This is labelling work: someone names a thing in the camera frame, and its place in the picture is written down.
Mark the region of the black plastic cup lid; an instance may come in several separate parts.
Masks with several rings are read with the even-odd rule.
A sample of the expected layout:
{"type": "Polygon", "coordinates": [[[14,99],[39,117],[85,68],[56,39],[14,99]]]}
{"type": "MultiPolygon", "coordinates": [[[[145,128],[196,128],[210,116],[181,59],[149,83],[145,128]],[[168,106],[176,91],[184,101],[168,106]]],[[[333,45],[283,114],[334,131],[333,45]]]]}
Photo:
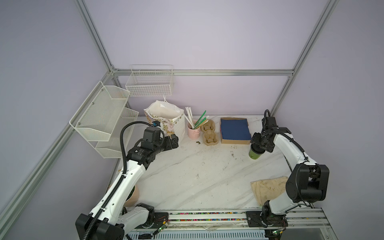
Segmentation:
{"type": "Polygon", "coordinates": [[[265,153],[266,150],[262,149],[260,146],[258,146],[256,144],[251,144],[251,151],[254,154],[262,155],[265,153]]]}

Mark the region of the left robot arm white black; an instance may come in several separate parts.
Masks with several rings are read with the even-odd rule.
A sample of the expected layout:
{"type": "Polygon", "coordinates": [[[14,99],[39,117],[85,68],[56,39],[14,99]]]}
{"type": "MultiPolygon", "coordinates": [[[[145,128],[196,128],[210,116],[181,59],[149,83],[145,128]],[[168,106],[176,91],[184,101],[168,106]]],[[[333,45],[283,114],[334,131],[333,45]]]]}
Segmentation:
{"type": "Polygon", "coordinates": [[[143,137],[126,151],[124,133],[135,124],[137,122],[125,125],[120,132],[123,168],[118,178],[90,213],[80,214],[76,220],[75,225],[81,240],[122,240],[136,227],[149,228],[155,222],[155,209],[147,204],[137,204],[125,214],[121,211],[156,155],[178,148],[179,138],[175,134],[167,136],[157,125],[147,124],[143,137]]]}

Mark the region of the cartoon animal paper gift bag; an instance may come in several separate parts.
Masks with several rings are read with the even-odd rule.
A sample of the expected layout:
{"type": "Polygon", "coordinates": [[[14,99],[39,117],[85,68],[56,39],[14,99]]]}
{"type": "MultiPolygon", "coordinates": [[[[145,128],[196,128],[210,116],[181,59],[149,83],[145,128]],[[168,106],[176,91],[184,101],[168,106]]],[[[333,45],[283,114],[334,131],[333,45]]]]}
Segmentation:
{"type": "Polygon", "coordinates": [[[167,101],[163,95],[163,100],[156,100],[149,107],[144,109],[147,120],[152,123],[160,122],[160,128],[167,136],[175,134],[180,144],[186,133],[185,111],[167,101]]]}

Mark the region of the green paper coffee cup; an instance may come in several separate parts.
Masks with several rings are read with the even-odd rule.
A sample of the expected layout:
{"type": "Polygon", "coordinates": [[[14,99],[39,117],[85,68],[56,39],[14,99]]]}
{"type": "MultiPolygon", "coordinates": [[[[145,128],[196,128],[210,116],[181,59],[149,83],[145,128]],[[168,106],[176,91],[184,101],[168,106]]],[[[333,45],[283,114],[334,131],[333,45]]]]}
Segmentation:
{"type": "Polygon", "coordinates": [[[264,149],[261,149],[259,146],[251,145],[250,151],[249,151],[249,157],[253,160],[257,160],[264,153],[265,153],[264,149]]]}

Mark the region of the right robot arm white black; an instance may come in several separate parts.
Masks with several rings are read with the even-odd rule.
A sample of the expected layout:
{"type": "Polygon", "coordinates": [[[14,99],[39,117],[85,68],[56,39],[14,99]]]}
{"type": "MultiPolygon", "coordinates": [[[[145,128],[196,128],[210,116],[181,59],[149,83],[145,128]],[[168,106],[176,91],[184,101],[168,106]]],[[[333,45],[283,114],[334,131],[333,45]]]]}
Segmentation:
{"type": "Polygon", "coordinates": [[[257,159],[275,148],[283,153],[291,175],[286,190],[274,200],[267,200],[260,212],[247,212],[250,227],[285,227],[287,213],[301,205],[323,201],[326,198],[330,170],[313,160],[298,144],[291,131],[279,127],[276,119],[266,110],[262,119],[262,130],[251,139],[249,156],[257,159]]]}

